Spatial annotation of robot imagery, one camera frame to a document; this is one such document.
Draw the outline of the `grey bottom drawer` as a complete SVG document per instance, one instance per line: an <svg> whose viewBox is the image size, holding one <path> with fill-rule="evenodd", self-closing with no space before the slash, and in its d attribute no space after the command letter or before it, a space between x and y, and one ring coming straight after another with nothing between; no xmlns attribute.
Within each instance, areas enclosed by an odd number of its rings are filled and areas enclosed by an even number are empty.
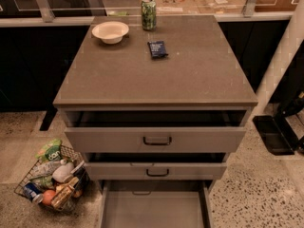
<svg viewBox="0 0 304 228"><path fill-rule="evenodd" d="M97 228L214 228L203 180L105 180Z"/></svg>

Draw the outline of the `grey drawer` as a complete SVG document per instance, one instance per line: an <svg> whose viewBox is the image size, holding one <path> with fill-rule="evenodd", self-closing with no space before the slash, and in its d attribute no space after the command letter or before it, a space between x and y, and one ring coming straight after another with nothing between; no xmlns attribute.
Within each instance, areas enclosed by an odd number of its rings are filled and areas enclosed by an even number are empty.
<svg viewBox="0 0 304 228"><path fill-rule="evenodd" d="M105 180L97 228L214 228L203 180Z"/></svg>
<svg viewBox="0 0 304 228"><path fill-rule="evenodd" d="M93 180L216 180L226 169L223 154L93 154L85 169Z"/></svg>
<svg viewBox="0 0 304 228"><path fill-rule="evenodd" d="M242 111L91 111L66 129L86 153L227 153L244 135Z"/></svg>

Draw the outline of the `grey drawer cabinet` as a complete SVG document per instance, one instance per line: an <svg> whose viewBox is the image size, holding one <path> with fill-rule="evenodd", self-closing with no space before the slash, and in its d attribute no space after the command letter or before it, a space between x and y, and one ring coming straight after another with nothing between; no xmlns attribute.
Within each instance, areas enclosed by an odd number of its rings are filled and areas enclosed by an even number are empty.
<svg viewBox="0 0 304 228"><path fill-rule="evenodd" d="M257 105L217 20L206 15L162 16L153 31L139 17L108 46L87 35L54 104L66 130L91 111L242 111L241 125ZM153 59L148 42L164 41L168 55Z"/></svg>

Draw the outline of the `grey top drawer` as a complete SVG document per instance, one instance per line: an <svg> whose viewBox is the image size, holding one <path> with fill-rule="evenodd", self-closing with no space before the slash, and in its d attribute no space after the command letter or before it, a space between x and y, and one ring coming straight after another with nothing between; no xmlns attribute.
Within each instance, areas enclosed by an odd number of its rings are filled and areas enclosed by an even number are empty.
<svg viewBox="0 0 304 228"><path fill-rule="evenodd" d="M66 129L86 153L227 153L244 135L242 111L91 111Z"/></svg>

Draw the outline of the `grey middle drawer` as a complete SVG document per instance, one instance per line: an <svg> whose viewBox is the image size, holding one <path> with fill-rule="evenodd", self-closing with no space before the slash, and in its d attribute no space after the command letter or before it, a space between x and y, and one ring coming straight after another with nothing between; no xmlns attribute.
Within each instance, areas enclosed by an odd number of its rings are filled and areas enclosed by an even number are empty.
<svg viewBox="0 0 304 228"><path fill-rule="evenodd" d="M216 180L226 169L223 154L93 154L85 169L93 180Z"/></svg>

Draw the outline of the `dark blue snack packet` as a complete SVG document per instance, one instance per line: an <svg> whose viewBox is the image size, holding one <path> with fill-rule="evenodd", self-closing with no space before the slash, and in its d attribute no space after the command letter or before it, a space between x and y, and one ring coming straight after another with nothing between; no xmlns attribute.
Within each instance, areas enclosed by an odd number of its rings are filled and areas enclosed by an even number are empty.
<svg viewBox="0 0 304 228"><path fill-rule="evenodd" d="M165 58L168 53L166 52L164 41L148 42L149 51L153 59Z"/></svg>

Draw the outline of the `white bowl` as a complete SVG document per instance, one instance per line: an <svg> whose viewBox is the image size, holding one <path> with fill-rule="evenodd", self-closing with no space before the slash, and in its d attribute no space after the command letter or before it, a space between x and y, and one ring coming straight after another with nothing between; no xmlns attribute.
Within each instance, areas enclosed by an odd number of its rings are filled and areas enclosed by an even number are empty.
<svg viewBox="0 0 304 228"><path fill-rule="evenodd" d="M114 45L122 41L129 32L129 26L123 22L110 21L95 26L92 35L108 45Z"/></svg>

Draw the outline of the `green soda can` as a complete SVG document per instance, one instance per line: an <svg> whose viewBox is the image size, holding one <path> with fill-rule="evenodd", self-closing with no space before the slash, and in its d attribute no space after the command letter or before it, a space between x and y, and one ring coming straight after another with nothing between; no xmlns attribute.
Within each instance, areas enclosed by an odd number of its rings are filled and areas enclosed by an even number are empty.
<svg viewBox="0 0 304 228"><path fill-rule="evenodd" d="M142 0L142 28L144 30L156 28L156 2L154 0Z"/></svg>

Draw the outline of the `white plastic bottle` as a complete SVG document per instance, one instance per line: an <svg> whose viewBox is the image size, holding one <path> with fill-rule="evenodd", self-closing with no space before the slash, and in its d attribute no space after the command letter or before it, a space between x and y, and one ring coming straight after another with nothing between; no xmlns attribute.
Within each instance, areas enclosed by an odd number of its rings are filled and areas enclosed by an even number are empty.
<svg viewBox="0 0 304 228"><path fill-rule="evenodd" d="M68 162L58 167L53 172L52 178L57 182L63 183L71 176L71 171L73 169L74 169L74 164L72 162Z"/></svg>

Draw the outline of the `green chip bag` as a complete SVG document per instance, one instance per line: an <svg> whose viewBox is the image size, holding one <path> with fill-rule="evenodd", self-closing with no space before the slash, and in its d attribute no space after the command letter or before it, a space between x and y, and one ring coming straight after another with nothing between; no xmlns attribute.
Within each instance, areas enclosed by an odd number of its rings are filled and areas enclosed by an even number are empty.
<svg viewBox="0 0 304 228"><path fill-rule="evenodd" d="M53 139L37 152L35 158L42 162L58 161L62 158L61 145L62 141L60 139Z"/></svg>

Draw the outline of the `brown snack box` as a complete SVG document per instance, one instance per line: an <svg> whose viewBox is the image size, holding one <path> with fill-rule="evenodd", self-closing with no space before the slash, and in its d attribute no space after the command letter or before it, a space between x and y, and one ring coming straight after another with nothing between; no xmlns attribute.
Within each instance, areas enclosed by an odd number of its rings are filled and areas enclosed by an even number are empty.
<svg viewBox="0 0 304 228"><path fill-rule="evenodd" d="M62 209L67 203L75 188L74 186L79 182L77 177L73 177L51 200L51 206L56 209Z"/></svg>

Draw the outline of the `black floor tray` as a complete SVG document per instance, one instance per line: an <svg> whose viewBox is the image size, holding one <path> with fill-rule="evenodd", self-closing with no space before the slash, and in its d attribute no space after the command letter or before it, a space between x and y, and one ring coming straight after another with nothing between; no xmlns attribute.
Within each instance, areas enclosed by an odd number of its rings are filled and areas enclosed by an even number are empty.
<svg viewBox="0 0 304 228"><path fill-rule="evenodd" d="M299 138L282 116L255 116L253 123L267 150L274 155L293 155Z"/></svg>

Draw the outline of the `orange fruit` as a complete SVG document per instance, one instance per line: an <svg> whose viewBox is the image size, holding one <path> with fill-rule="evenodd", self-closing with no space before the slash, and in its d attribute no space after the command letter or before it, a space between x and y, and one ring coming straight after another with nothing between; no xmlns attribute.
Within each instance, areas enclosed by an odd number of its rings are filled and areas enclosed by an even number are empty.
<svg viewBox="0 0 304 228"><path fill-rule="evenodd" d="M55 197L56 192L54 190L47 190L43 193L42 203L44 205L51 205L51 200Z"/></svg>

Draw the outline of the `blue soda can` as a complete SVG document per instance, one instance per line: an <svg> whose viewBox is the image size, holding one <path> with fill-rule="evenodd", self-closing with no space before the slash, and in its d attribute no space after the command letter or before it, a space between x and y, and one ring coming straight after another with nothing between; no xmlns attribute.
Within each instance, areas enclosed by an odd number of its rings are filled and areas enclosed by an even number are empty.
<svg viewBox="0 0 304 228"><path fill-rule="evenodd" d="M39 204L43 200L43 193L31 182L23 187L23 193L34 204Z"/></svg>

